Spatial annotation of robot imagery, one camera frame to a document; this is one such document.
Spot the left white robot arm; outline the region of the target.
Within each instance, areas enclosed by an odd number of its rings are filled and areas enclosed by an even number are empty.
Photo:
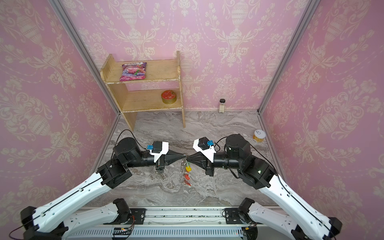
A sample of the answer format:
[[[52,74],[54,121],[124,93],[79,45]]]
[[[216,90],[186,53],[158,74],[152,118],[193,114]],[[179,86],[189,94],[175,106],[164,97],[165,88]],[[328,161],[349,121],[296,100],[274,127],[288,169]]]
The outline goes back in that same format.
[[[78,186],[46,205],[21,211],[23,239],[63,240],[100,224],[133,225],[135,216],[124,199],[81,214],[77,210],[128,180],[133,175],[131,168],[154,166],[158,173],[163,173],[165,166],[185,157],[186,154],[170,150],[167,142],[155,141],[143,148],[134,136],[121,139],[114,146],[111,159]]]

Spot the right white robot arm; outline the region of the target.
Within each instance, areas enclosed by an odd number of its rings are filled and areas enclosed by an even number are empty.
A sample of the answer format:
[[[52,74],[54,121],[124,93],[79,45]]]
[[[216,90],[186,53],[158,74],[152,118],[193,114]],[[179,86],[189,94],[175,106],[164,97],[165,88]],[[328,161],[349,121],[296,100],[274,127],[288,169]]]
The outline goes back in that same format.
[[[252,154],[253,146],[243,136],[232,134],[225,139],[225,149],[219,152],[206,137],[194,140],[196,153],[188,156],[187,162],[204,169],[210,177],[216,168],[237,170],[239,179],[286,212],[274,212],[246,198],[238,207],[243,222],[261,223],[291,240],[332,240],[341,233],[343,224],[338,218],[323,215],[301,198],[268,160]]]

